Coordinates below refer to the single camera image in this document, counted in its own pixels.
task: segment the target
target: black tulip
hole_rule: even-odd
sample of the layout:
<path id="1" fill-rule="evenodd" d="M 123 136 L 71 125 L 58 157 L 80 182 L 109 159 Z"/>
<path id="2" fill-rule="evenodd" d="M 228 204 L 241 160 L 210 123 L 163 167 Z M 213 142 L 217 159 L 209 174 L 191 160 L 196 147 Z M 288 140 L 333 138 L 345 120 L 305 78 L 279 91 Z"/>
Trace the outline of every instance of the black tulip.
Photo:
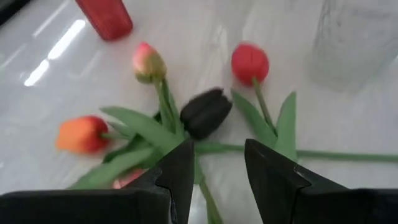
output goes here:
<path id="1" fill-rule="evenodd" d="M 180 119 L 191 137 L 201 140 L 220 126 L 231 108 L 232 103 L 223 90 L 214 88 L 192 98 L 182 108 Z"/>

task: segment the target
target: clear glass container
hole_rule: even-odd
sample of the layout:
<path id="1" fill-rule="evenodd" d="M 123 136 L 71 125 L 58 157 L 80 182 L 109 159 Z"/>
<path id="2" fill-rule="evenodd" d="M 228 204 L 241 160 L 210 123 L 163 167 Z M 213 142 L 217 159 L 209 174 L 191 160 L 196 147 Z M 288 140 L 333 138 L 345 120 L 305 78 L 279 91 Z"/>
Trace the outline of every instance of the clear glass container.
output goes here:
<path id="1" fill-rule="evenodd" d="M 398 55 L 398 1 L 325 0 L 313 55 L 315 75 L 335 85 L 381 73 Z"/>

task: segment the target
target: red glass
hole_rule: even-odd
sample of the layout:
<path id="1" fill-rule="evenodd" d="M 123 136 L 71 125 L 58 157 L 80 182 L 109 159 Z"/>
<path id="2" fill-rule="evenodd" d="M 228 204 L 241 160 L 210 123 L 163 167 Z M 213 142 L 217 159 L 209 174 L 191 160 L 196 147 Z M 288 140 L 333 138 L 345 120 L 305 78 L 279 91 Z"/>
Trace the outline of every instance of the red glass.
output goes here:
<path id="1" fill-rule="evenodd" d="M 99 36 L 116 40 L 132 31 L 132 21 L 122 0 L 76 0 Z"/>

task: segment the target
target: flower stem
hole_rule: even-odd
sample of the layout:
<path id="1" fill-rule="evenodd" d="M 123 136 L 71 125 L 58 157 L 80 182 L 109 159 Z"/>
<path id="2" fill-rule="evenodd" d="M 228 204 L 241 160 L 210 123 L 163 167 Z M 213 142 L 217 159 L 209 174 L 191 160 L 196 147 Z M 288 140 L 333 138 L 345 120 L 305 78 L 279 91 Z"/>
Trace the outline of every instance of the flower stem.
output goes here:
<path id="1" fill-rule="evenodd" d="M 214 224 L 213 217 L 211 216 L 209 206 L 206 206 L 207 209 L 207 224 Z"/>
<path id="2" fill-rule="evenodd" d="M 214 224 L 222 224 L 223 220 L 221 219 L 220 213 L 218 212 L 216 203 L 211 196 L 210 190 L 206 184 L 206 181 L 203 179 L 203 181 L 200 182 L 199 184 L 200 190 L 203 193 L 203 196 L 206 199 L 207 203 L 207 212 L 210 212 L 207 216 L 211 215 L 211 219 L 213 220 Z"/>
<path id="3" fill-rule="evenodd" d="M 372 162 L 398 162 L 398 155 L 393 154 L 358 154 L 345 152 L 321 152 L 298 150 L 298 156 L 312 158 L 326 158 L 342 161 L 372 161 Z"/>
<path id="4" fill-rule="evenodd" d="M 154 85 L 155 85 L 155 88 L 156 88 L 156 92 L 157 92 L 157 94 L 159 96 L 160 104 L 164 108 L 164 110 L 161 110 L 160 112 L 164 112 L 165 113 L 164 116 L 166 116 L 167 119 L 169 119 L 169 121 L 171 121 L 173 123 L 174 119 L 173 119 L 173 116 L 172 116 L 171 111 L 169 109 L 170 106 L 169 106 L 169 104 L 166 101 L 164 92 L 162 91 L 161 84 L 162 84 L 162 80 L 154 80 Z"/>
<path id="5" fill-rule="evenodd" d="M 264 97 L 262 96 L 261 89 L 260 89 L 260 84 L 259 84 L 259 82 L 257 81 L 257 79 L 255 77 L 252 77 L 251 81 L 253 83 L 254 91 L 256 92 L 256 96 L 257 96 L 257 99 L 259 101 L 261 111 L 262 111 L 262 113 L 264 115 L 264 119 L 266 120 L 267 124 L 271 127 L 271 130 L 274 132 L 274 134 L 276 136 L 278 136 L 276 128 L 272 124 L 271 116 L 269 116 L 269 112 L 268 112 L 268 109 L 267 109 L 266 101 L 264 100 Z"/>
<path id="6" fill-rule="evenodd" d="M 244 146 L 231 144 L 217 144 L 212 142 L 200 142 L 197 149 L 200 149 L 200 154 L 238 151 L 243 152 Z M 333 159 L 340 161 L 369 161 L 369 162 L 398 162 L 398 154 L 362 154 L 362 153 L 347 153 L 347 152 L 325 152 L 312 150 L 297 150 L 299 157 L 319 158 L 319 159 Z"/>
<path id="7" fill-rule="evenodd" d="M 123 139 L 123 140 L 131 140 L 130 137 L 124 136 L 122 134 L 114 134 L 114 133 L 101 133 L 102 138 L 106 139 Z"/>

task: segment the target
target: red tulip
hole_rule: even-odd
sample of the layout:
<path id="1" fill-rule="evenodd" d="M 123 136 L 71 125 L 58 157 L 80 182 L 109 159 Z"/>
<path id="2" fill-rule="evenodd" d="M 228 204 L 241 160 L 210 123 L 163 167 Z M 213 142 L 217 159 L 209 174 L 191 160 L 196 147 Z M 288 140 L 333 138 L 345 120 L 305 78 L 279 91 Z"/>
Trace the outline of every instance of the red tulip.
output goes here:
<path id="1" fill-rule="evenodd" d="M 161 81 L 167 71 L 162 57 L 146 42 L 138 46 L 132 58 L 132 65 L 138 81 L 142 83 L 152 83 L 154 78 Z"/>
<path id="2" fill-rule="evenodd" d="M 82 116 L 64 121 L 56 140 L 56 147 L 77 153 L 95 153 L 105 148 L 109 140 L 102 138 L 108 127 L 101 118 Z"/>
<path id="3" fill-rule="evenodd" d="M 252 85 L 252 77 L 262 82 L 268 74 L 269 61 L 266 53 L 250 43 L 240 43 L 232 54 L 232 72 L 247 86 Z"/>
<path id="4" fill-rule="evenodd" d="M 115 180 L 113 182 L 113 189 L 121 189 L 122 187 L 126 186 L 127 184 L 130 184 L 130 182 L 132 182 L 133 180 L 140 177 L 144 172 L 145 171 L 143 169 L 133 170 L 133 172 L 131 172 L 126 177 Z"/>

